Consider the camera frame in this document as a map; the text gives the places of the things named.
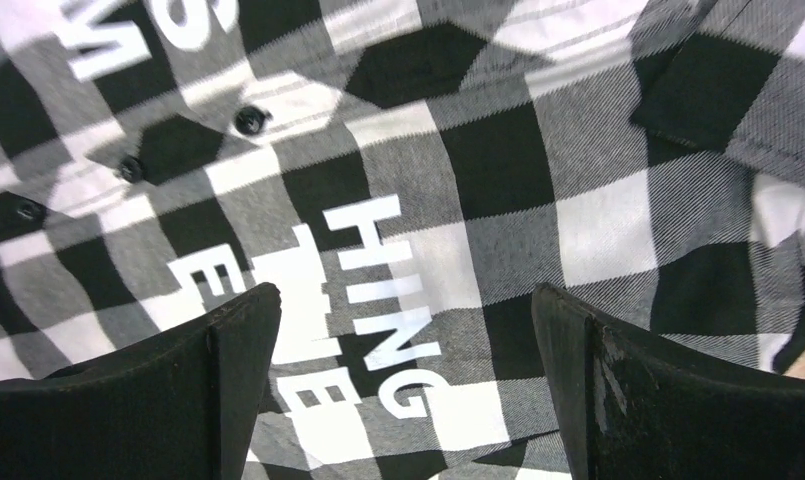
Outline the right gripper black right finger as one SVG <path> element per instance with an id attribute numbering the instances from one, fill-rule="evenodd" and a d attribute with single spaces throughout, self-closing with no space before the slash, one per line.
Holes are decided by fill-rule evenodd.
<path id="1" fill-rule="evenodd" d="M 718 359 L 550 284 L 532 316 L 576 479 L 805 479 L 805 380 Z"/>

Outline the black white plaid shirt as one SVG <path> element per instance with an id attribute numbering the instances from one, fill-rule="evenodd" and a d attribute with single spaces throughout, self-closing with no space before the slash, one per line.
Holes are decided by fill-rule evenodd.
<path id="1" fill-rule="evenodd" d="M 558 285 L 805 350 L 805 1 L 0 1 L 0 380 L 262 282 L 245 479 L 563 479 Z"/>

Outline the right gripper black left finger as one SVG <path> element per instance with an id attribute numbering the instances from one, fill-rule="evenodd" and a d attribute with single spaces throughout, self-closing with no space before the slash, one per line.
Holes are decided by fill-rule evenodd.
<path id="1" fill-rule="evenodd" d="M 238 479 L 281 319 L 263 283 L 41 380 L 0 381 L 0 479 Z"/>

